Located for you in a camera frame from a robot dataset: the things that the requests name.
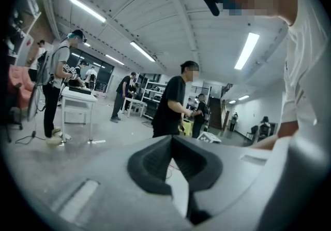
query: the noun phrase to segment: floor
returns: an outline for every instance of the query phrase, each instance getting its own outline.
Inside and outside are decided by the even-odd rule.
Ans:
[[[151,138],[153,130],[145,125],[146,118],[139,118],[137,113],[119,114],[122,118],[119,123],[109,121],[113,109],[113,102],[106,98],[98,98],[98,102],[93,113],[93,139],[95,141],[105,140],[105,142],[89,144],[89,123],[66,124],[66,132],[72,136],[72,141],[50,148],[45,141],[34,138],[28,145],[15,143],[20,138],[31,135],[36,131],[36,136],[44,138],[43,133],[43,112],[36,115],[35,121],[23,121],[23,130],[17,126],[11,127],[12,143],[5,144],[3,151],[8,167],[11,170],[17,184],[31,195],[47,203],[48,192],[56,186],[63,171],[70,172],[80,169],[88,161],[97,157],[100,153],[117,147],[140,142]],[[74,119],[82,116],[71,116]],[[54,124],[60,126],[61,108],[59,107]],[[243,145],[243,137],[237,133],[210,129],[210,132],[222,140],[226,145]],[[27,143],[29,138],[21,140]]]

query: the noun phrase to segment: gray t-shirt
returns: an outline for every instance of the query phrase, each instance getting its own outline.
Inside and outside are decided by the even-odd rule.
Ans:
[[[57,50],[55,53],[54,53],[54,56],[53,56],[53,61],[52,61],[52,65],[51,65],[51,68],[50,68],[50,73],[51,74],[54,74],[54,87],[55,88],[61,88],[61,83],[62,83],[62,78],[57,78],[56,75],[55,75],[55,72],[56,72],[56,67],[57,67],[57,64],[59,62],[63,62],[63,63],[67,63],[67,60],[69,59],[69,56],[70,56],[70,50],[69,50],[69,42],[68,41],[63,41],[59,44],[59,46],[57,47]]]

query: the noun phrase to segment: ceiling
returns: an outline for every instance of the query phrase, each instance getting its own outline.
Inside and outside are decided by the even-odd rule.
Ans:
[[[84,51],[113,65],[106,54],[132,70],[174,75],[181,63],[194,60],[203,79],[257,89],[282,77],[287,26],[278,18],[229,16],[226,10],[214,17],[203,0],[80,0],[104,16],[105,25],[69,0],[51,1],[58,31],[82,29],[91,44]],[[235,70],[249,32],[260,39],[244,68]]]

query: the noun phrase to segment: person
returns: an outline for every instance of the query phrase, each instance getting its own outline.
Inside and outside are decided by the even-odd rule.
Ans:
[[[205,95],[200,94],[198,96],[199,105],[195,112],[192,113],[194,117],[193,129],[192,129],[192,138],[198,138],[200,135],[200,130],[202,125],[205,123],[205,113],[206,113],[206,101]]]
[[[87,62],[84,60],[81,60],[79,65],[77,65],[75,67],[76,74],[78,77],[75,80],[73,80],[73,79],[69,80],[68,84],[70,86],[84,86],[84,82],[81,79],[81,69],[85,68],[86,66],[87,66]]]
[[[70,56],[69,48],[77,48],[78,43],[83,42],[83,32],[75,30],[69,33],[58,46],[56,51],[49,56],[49,71],[46,71],[46,79],[42,84],[42,91],[45,95],[45,112],[43,118],[44,132],[46,136],[46,143],[49,145],[59,145],[62,143],[60,136],[57,136],[61,129],[54,127],[53,121],[56,113],[57,100],[60,95],[60,88],[63,78],[73,78],[72,73],[63,71]]]
[[[230,123],[230,131],[231,132],[234,131],[234,126],[236,125],[237,120],[238,120],[238,113],[236,112],[231,118],[231,123]]]
[[[279,17],[288,26],[288,53],[284,66],[285,101],[277,134],[252,145],[272,150],[278,138],[293,136],[306,125],[319,122],[302,87],[307,72],[327,55],[331,23],[319,0],[219,0],[234,14]]]
[[[39,45],[38,51],[34,57],[31,57],[28,61],[28,64],[30,64],[29,69],[29,76],[32,82],[37,81],[37,63],[38,59],[46,52],[45,41],[42,39],[40,42],[37,43]]]
[[[97,82],[97,76],[98,74],[95,71],[95,67],[92,66],[91,69],[87,70],[85,74],[85,86],[93,90]]]
[[[153,138],[178,135],[178,126],[184,127],[184,115],[191,116],[191,111],[183,107],[185,85],[198,76],[199,66],[196,62],[187,61],[180,67],[182,74],[171,78],[168,82],[152,120]]]
[[[117,89],[116,89],[116,98],[113,108],[113,113],[110,118],[110,121],[118,123],[121,119],[118,117],[118,112],[123,105],[124,99],[126,97],[126,93],[129,90],[129,84],[130,80],[136,77],[136,73],[132,72],[130,76],[126,76],[122,79],[122,81],[119,83]]]
[[[258,142],[270,135],[271,125],[268,116],[264,116],[258,128]]]
[[[127,93],[127,98],[133,98],[134,94],[137,92],[138,87],[139,87],[138,86],[138,83],[135,83],[133,85],[130,85],[129,90],[128,90],[128,93]],[[127,100],[126,103],[125,103],[125,106],[124,106],[124,110],[125,111],[128,111],[129,105],[130,105],[130,101]]]

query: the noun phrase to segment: desk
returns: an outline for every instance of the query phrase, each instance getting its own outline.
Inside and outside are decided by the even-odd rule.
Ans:
[[[89,140],[92,141],[92,111],[96,101],[98,100],[93,95],[70,91],[66,86],[62,91],[62,134],[66,134],[64,127],[66,112],[84,113],[84,124],[86,124],[86,114],[89,112]]]
[[[142,102],[141,100],[136,100],[136,99],[132,99],[132,98],[128,98],[126,97],[125,100],[124,100],[124,103],[123,103],[123,108],[122,108],[122,113],[124,113],[124,109],[125,109],[125,103],[126,101],[130,101],[130,107],[129,107],[129,112],[128,112],[128,118],[130,117],[130,112],[131,112],[131,108],[132,108],[132,105],[134,103],[138,104],[138,105],[141,105],[142,106],[142,109],[141,109],[141,112],[140,112],[140,117],[142,116],[143,114],[143,111],[144,111],[144,107],[147,105],[145,102]]]

